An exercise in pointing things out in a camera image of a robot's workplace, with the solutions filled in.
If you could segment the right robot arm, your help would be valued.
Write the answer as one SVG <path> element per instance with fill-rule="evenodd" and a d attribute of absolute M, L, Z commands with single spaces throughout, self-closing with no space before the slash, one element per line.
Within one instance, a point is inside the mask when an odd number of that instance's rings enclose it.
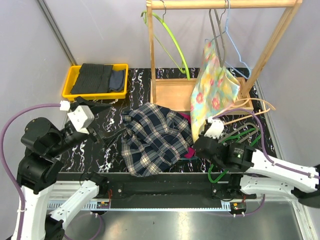
<path fill-rule="evenodd" d="M 231 174 L 228 195 L 265 194 L 298 200 L 304 206 L 320 207 L 320 167 L 302 166 L 269 156 L 242 143 L 223 145 L 200 136 L 193 145 L 198 157 Z"/>

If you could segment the green velvet hanger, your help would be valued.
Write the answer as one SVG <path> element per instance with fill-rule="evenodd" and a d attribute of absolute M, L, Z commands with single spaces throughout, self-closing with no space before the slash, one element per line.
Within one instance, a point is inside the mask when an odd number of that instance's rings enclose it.
<path fill-rule="evenodd" d="M 252 126 L 251 128 L 239 133 L 239 130 L 242 128 L 243 127 L 241 126 L 220 139 L 220 144 L 224 144 L 231 140 L 234 140 L 234 142 L 226 146 L 222 145 L 218 149 L 218 154 L 213 158 L 213 162 L 207 172 L 207 177 L 210 183 L 216 184 L 230 171 L 245 172 L 254 166 L 252 163 L 253 152 L 255 151 L 254 145 L 261 139 L 262 135 L 257 127 Z M 250 145 L 243 144 L 245 140 L 252 137 L 254 134 L 258 134 L 258 137 L 254 139 Z M 214 167 L 223 169 L 222 173 L 220 173 L 220 175 L 215 179 L 211 176 L 212 169 Z"/>

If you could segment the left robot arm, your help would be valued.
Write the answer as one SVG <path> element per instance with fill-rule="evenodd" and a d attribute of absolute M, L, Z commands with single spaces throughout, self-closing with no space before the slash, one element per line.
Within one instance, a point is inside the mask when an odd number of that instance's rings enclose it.
<path fill-rule="evenodd" d="M 90 172 L 80 180 L 80 187 L 57 209 L 48 212 L 50 195 L 64 164 L 61 155 L 82 143 L 92 140 L 105 146 L 121 134 L 104 133 L 94 126 L 95 117 L 111 107 L 80 96 L 73 102 L 57 104 L 67 113 L 68 121 L 58 129 L 45 117 L 31 120 L 24 129 L 21 143 L 25 153 L 13 175 L 4 156 L 1 163 L 19 195 L 19 207 L 13 240 L 61 240 L 75 216 L 94 198 L 111 197 L 108 178 Z"/>

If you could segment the navy plaid garment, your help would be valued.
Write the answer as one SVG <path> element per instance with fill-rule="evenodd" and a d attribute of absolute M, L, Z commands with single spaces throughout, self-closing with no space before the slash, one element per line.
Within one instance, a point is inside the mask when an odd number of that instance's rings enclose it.
<path fill-rule="evenodd" d="M 135 177 L 157 175 L 174 165 L 193 145 L 189 121 L 169 108 L 147 102 L 122 113 L 121 156 Z"/>

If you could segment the blue wire hanger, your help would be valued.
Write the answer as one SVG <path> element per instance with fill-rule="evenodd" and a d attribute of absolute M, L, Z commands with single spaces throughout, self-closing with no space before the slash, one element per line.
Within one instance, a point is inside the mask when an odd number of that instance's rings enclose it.
<path fill-rule="evenodd" d="M 210 8 L 208 10 L 208 16 L 209 16 L 209 21 L 210 21 L 210 25 L 211 25 L 211 30 L 213 33 L 213 38 L 212 39 L 205 39 L 205 42 L 208 42 L 210 44 L 214 44 L 217 56 L 218 56 L 218 60 L 220 62 L 220 66 L 224 66 L 227 65 L 230 69 L 234 70 L 236 73 L 238 73 L 241 77 L 243 77 L 245 80 L 249 80 L 249 78 L 252 76 L 252 69 L 249 67 L 249 65 L 243 60 L 242 55 L 235 43 L 235 41 L 233 40 L 230 31 L 229 31 L 229 21 L 230 21 L 230 10 L 231 10 L 231 1 L 230 0 L 224 0 L 224 8 L 223 8 L 223 13 L 218 16 L 218 11 L 217 9 L 212 9 Z M 215 24 L 213 21 L 213 16 L 212 16 L 212 10 L 214 11 L 214 15 L 216 18 L 216 23 L 217 23 L 217 27 L 218 27 L 218 31 L 219 34 L 217 35 L 216 30 L 215 30 Z M 222 30 L 222 25 L 221 25 L 221 21 L 222 18 L 224 16 L 224 14 L 226 14 L 226 18 L 225 18 L 225 26 L 224 26 L 224 30 Z M 225 40 L 224 40 L 224 34 L 227 35 L 229 41 L 231 42 L 235 52 L 237 53 L 238 56 L 238 62 L 243 64 L 244 67 L 247 69 L 248 74 L 245 75 L 243 73 L 241 73 L 239 70 L 237 70 L 235 67 L 233 67 L 231 64 L 229 64 L 228 62 L 226 62 L 226 46 L 225 46 Z M 223 50 L 223 58 L 221 58 L 221 52 L 220 52 L 220 48 L 219 48 L 219 42 L 218 42 L 218 38 L 220 38 L 221 44 L 222 44 L 222 50 Z"/>

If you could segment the wooden hanger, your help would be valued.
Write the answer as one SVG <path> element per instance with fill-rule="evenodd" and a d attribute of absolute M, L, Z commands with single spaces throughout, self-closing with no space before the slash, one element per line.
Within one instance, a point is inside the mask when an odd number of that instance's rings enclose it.
<path fill-rule="evenodd" d="M 253 118 L 252 114 L 260 116 L 275 110 L 276 108 L 264 99 L 255 97 L 237 99 L 230 107 L 223 111 L 225 115 L 232 116 L 232 120 L 225 121 L 224 125 L 231 125 L 251 119 Z"/>

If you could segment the pastel patterned garment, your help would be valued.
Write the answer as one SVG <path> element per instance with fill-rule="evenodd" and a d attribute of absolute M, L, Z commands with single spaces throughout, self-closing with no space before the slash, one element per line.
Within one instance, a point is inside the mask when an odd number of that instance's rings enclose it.
<path fill-rule="evenodd" d="M 237 99 L 239 81 L 220 60 L 213 42 L 203 48 L 202 64 L 190 96 L 190 122 L 193 141 L 199 138 L 209 117 L 219 115 Z"/>

